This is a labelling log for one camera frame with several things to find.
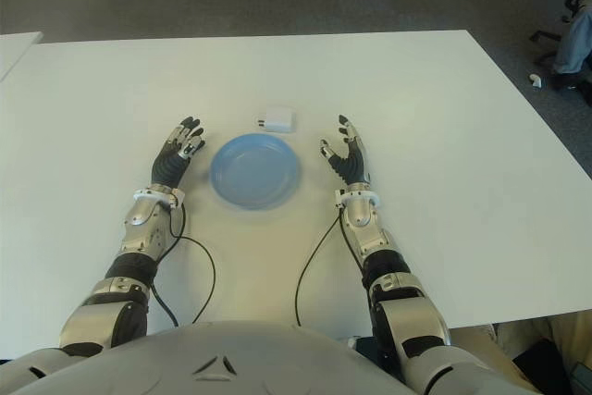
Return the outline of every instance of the white charger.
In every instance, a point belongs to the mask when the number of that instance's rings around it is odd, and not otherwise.
[[[286,106],[269,106],[257,124],[265,131],[291,133],[294,131],[294,110]]]

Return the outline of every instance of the robot forearm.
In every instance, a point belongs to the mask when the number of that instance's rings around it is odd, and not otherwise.
[[[146,334],[150,288],[169,242],[171,209],[191,157],[204,146],[199,119],[176,126],[154,160],[150,187],[136,191],[113,264],[62,329],[60,347],[90,356]]]
[[[427,349],[450,345],[450,334],[419,279],[382,229],[378,205],[367,183],[353,183],[339,192],[345,231],[362,265],[375,336],[381,350],[403,365]]]
[[[362,269],[373,333],[386,357],[386,370],[400,369],[417,393],[532,393],[516,388],[487,369],[471,353],[450,346],[450,333],[419,279],[382,228],[380,201],[370,187],[365,150],[355,127],[339,117],[347,135],[347,158],[321,141],[321,154],[346,182],[336,191],[344,231]]]
[[[136,192],[117,257],[64,325],[61,348],[88,356],[145,335],[150,287],[170,244],[170,203],[179,201],[172,192],[158,184]]]

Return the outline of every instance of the office chair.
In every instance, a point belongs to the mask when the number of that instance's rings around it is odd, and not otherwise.
[[[564,5],[567,9],[569,9],[571,11],[571,16],[563,16],[561,18],[561,20],[564,23],[570,23],[572,21],[572,18],[577,14],[577,11],[579,9],[579,0],[565,0]],[[547,39],[551,39],[552,41],[555,42],[560,42],[561,41],[561,35],[557,34],[555,32],[550,32],[550,31],[543,31],[543,30],[537,30],[535,31],[531,36],[530,36],[530,41],[531,42],[538,42],[538,40],[541,37],[546,37]],[[550,51],[548,53],[545,53],[544,55],[540,56],[539,58],[537,58],[535,60],[535,64],[538,66],[543,66],[545,60],[547,60],[550,57],[554,57],[557,55],[557,50],[555,51]]]

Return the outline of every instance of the plastic plate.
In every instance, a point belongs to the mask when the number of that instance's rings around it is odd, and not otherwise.
[[[300,163],[281,139],[245,134],[226,143],[210,166],[212,185],[226,201],[257,210],[285,202],[298,188]]]

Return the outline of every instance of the person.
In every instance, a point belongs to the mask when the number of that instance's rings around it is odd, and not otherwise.
[[[553,63],[551,81],[556,90],[575,89],[580,86],[580,71],[592,53],[592,0],[579,0],[578,4],[580,8],[573,17],[572,26],[561,38]],[[584,86],[580,91],[588,104],[592,105],[589,102],[592,99],[590,89]]]
[[[563,368],[572,380],[573,393],[582,393],[575,391],[571,375],[578,364],[583,364],[592,376],[592,310],[543,316],[518,323],[520,330],[530,332],[534,341],[548,339],[555,344],[561,355]],[[513,384],[537,391],[520,368],[504,353],[495,341],[495,336],[485,329],[455,328],[450,334],[452,344],[472,353]]]

